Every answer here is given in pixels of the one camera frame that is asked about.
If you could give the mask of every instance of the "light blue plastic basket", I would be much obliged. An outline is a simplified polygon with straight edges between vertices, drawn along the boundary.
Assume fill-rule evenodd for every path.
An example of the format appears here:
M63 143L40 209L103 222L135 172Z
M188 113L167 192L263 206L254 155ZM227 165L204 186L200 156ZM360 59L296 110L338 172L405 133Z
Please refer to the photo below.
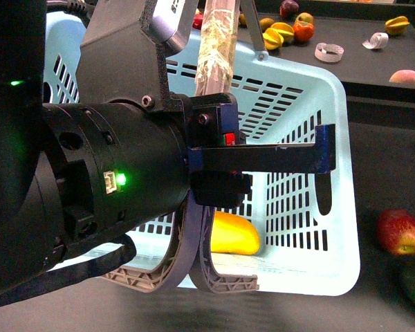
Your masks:
M76 18L48 15L45 80L53 91L51 102L78 101L75 69L83 34ZM183 52L168 59L173 92L194 95L199 43L199 31L193 30ZM232 93L239 103L240 126L248 135L248 144L313 142L316 125L335 124L337 167L331 172L332 207L327 215L319 211L314 175L251 173L252 194L229 212L253 223L261 249L251 257L213 254L216 269L256 274L261 291L347 292L358 278L360 258L346 95L341 82L321 68L267 56L260 60L251 45L239 43ZM153 268L165 254L171 229L172 216L165 216L130 232L138 255L127 266ZM111 249L110 245L100 246L87 256ZM193 285L186 278L181 286Z

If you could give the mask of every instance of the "basket handle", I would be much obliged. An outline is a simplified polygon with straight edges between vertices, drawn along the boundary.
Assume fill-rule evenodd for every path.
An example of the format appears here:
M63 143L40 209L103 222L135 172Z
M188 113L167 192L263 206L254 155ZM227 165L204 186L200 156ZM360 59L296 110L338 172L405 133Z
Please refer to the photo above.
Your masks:
M241 10L246 17L246 23L250 33L250 38L254 44L254 51L261 52L266 50L264 46L263 33L258 20L257 7L254 0L241 0Z

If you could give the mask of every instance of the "tape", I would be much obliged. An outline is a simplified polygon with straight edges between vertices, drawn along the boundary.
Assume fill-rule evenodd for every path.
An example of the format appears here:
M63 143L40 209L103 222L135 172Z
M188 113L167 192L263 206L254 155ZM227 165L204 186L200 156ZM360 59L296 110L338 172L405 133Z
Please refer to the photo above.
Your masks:
M343 47L334 44L319 43L315 48L315 56L323 62L339 62L343 53Z
M371 40L366 40L362 45L369 50L379 50L385 47L388 41L387 33L374 33Z

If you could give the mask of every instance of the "green led light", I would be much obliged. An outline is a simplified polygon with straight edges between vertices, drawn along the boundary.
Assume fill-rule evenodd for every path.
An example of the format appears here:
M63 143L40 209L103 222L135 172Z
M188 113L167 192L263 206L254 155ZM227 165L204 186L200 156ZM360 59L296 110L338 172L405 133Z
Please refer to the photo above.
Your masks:
M125 185L126 184L126 176L123 173L120 173L117 175L117 183L119 185Z
M21 84L21 83L24 83L25 81L12 81L11 82L11 85L12 86L17 86L17 85L19 85L19 84Z

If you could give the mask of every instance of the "black tray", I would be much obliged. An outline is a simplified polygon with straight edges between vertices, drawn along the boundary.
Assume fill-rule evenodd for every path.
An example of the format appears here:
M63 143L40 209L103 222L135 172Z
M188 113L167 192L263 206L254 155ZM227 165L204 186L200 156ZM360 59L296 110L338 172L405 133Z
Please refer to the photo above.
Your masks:
M279 16L282 0L255 0L260 18ZM415 70L415 5L297 0L301 12L316 20L315 35L302 45L283 46L270 55L318 66L334 73L347 94L352 122L415 129L415 86L389 83L400 69ZM368 50L362 43L376 32L384 32L388 19L406 16L411 25L404 35L389 38L382 50ZM247 29L239 29L239 40L250 42ZM337 44L344 55L336 64L315 58L318 43Z

